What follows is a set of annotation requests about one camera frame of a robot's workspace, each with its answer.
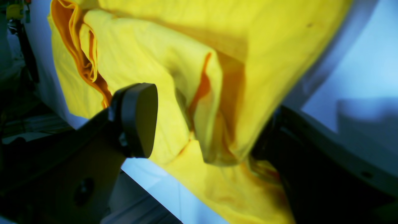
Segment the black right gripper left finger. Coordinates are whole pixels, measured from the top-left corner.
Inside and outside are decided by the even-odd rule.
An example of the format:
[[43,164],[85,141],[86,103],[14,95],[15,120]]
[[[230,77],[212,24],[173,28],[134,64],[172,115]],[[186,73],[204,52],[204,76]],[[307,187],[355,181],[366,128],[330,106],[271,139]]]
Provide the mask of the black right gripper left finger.
[[17,224],[100,223],[127,158],[149,158],[158,91],[138,83],[83,126],[1,145],[1,217]]

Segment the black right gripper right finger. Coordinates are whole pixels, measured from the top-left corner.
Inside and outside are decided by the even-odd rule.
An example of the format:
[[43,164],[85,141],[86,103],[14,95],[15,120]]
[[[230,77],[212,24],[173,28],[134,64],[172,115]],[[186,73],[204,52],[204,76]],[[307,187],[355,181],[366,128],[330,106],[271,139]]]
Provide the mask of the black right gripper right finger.
[[285,106],[251,156],[277,170],[297,224],[397,223],[397,174],[349,152]]

